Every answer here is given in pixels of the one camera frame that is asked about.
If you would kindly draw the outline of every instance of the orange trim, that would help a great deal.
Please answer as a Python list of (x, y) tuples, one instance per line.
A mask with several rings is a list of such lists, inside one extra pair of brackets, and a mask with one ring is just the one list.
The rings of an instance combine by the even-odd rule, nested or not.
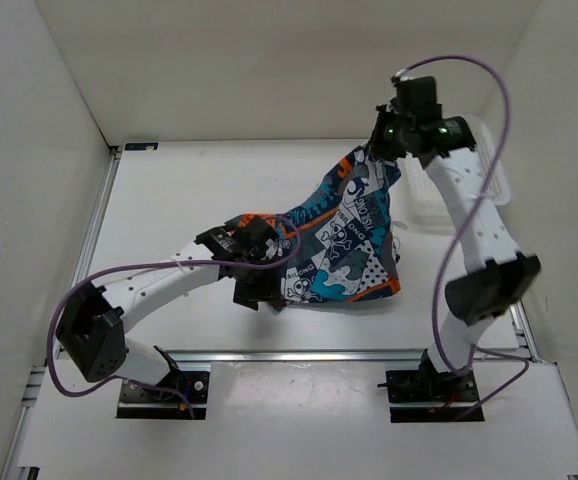
[(351, 172), (351, 170), (353, 168), (353, 166), (351, 165), (349, 160), (347, 160), (347, 157), (343, 157), (342, 160), (340, 160), (340, 162), (338, 162), (338, 166), (340, 168), (342, 168), (342, 170), (338, 170), (338, 176), (340, 178), (345, 178), (347, 176), (347, 174), (349, 172)]
[[(336, 209), (329, 210), (327, 213), (320, 215), (318, 218), (310, 221), (309, 223), (305, 223), (304, 225), (299, 227), (298, 231), (302, 232), (309, 227), (313, 227), (314, 225), (318, 225), (320, 222), (326, 220), (329, 217), (332, 217), (334, 215), (334, 213), (336, 213)], [(293, 238), (296, 236), (296, 232), (287, 233), (287, 230), (285, 230), (285, 226), (283, 224), (280, 224), (280, 230), (282, 230), (282, 234), (285, 236), (285, 238)]]
[(365, 295), (370, 294), (371, 292), (375, 292), (380, 288), (384, 288), (385, 285), (389, 285), (391, 287), (391, 293), (398, 293), (400, 291), (400, 281), (397, 278), (391, 278), (387, 283), (381, 283), (380, 285), (376, 285), (375, 287), (368, 288), (360, 292), (355, 297), (351, 297), (347, 300), (347, 302), (355, 302), (356, 300), (360, 300)]
[[(329, 217), (332, 217), (334, 214), (336, 213), (336, 209), (334, 208), (333, 210), (329, 210), (327, 213), (320, 215), (319, 217), (315, 218), (314, 220), (312, 220), (309, 223), (305, 223), (304, 225), (302, 225), (301, 227), (298, 228), (299, 232), (302, 232), (304, 230), (306, 230), (309, 227), (313, 227), (314, 225), (318, 225), (320, 222), (326, 220)], [(240, 221), (238, 222), (238, 227), (244, 227), (245, 225), (247, 225), (251, 219), (258, 215), (259, 217), (264, 218), (268, 224), (270, 224), (272, 227), (275, 228), (276, 226), (276, 219), (273, 217), (273, 215), (269, 214), (269, 213), (243, 213), (241, 215)], [(280, 230), (282, 231), (282, 234), (285, 236), (285, 238), (293, 238), (296, 236), (296, 232), (291, 232), (291, 233), (287, 233), (287, 229), (285, 228), (285, 225), (283, 223), (280, 224)]]

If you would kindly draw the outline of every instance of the black bracket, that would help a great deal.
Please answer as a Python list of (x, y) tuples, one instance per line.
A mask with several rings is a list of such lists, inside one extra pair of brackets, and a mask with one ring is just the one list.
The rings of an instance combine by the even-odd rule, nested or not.
[[(172, 370), (169, 375), (175, 379), (169, 379), (168, 386), (185, 394), (193, 405), (195, 420), (204, 420), (210, 372)], [(176, 395), (142, 389), (128, 381), (120, 389), (116, 418), (191, 420), (191, 414)]]
[(485, 268), (447, 283), (445, 299), (449, 310), (467, 325), (490, 316), (498, 317), (516, 303), (540, 272), (535, 255), (498, 264), (494, 260)]
[(127, 356), (121, 308), (112, 308), (92, 283), (84, 285), (65, 306), (56, 337), (88, 382), (120, 368)]
[(387, 388), (391, 423), (484, 421), (481, 408), (461, 416), (480, 400), (473, 372), (456, 378), (440, 396), (420, 369), (389, 370), (386, 377), (386, 383), (378, 386)]

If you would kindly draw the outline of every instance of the black mounting bracket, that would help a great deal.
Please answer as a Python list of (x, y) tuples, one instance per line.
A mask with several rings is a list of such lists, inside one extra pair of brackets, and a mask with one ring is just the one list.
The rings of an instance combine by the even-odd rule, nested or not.
[(482, 408), (461, 416), (480, 400), (473, 372), (434, 391), (430, 378), (421, 369), (389, 370), (386, 387), (391, 423), (481, 422)]
[[(194, 419), (204, 420), (210, 372), (172, 370), (170, 376), (167, 386), (184, 393), (193, 406)], [(176, 395), (142, 389), (125, 381), (120, 389), (116, 418), (191, 420), (191, 414)]]

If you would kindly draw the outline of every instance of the patterned fabric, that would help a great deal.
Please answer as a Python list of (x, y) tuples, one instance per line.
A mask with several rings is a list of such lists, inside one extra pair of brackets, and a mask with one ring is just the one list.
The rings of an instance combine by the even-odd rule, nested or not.
[[(284, 304), (372, 300), (400, 290), (389, 214), (389, 187), (399, 178), (394, 162), (370, 157), (359, 146), (304, 203), (284, 214), (302, 240), (298, 255), (280, 270)], [(240, 215), (226, 226), (251, 217)], [(281, 237), (279, 255), (291, 251), (295, 233), (269, 223)]]

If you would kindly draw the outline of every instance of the white enclosure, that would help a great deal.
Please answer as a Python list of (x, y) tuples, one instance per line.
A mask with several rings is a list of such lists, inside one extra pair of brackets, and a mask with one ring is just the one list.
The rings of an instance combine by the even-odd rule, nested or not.
[[(536, 360), (487, 404), (485, 423), (392, 425), (375, 389), (385, 359), (415, 364), (432, 341), (432, 280), (449, 242), (410, 217), (404, 178), (390, 192), (394, 220), (408, 227), (394, 227), (394, 298), (256, 314), (232, 305), (223, 281), (131, 333), (213, 361), (205, 422), (115, 419), (115, 384), (85, 399), (60, 397), (47, 378), (25, 390), (74, 276), (160, 260), (231, 215), (300, 202), (357, 142), (346, 139), (369, 135), (389, 77), (443, 53), (485, 60), (508, 83), (512, 197), (501, 213), (543, 267), (523, 299), (531, 329), (517, 307), (483, 338)], [(450, 62), (424, 73), (437, 77), (447, 111), (498, 135), (500, 99), (483, 71)], [(108, 145), (140, 141), (159, 148), (112, 162)], [(532, 331), (550, 364), (538, 361)], [(343, 353), (322, 353), (331, 349)], [(278, 353), (297, 351), (311, 357)], [(242, 352), (274, 361), (248, 363)], [(517, 368), (479, 359), (479, 387)], [(82, 386), (67, 358), (59, 370)], [(1, 471), (6, 480), (578, 475), (578, 1), (0, 0)]]

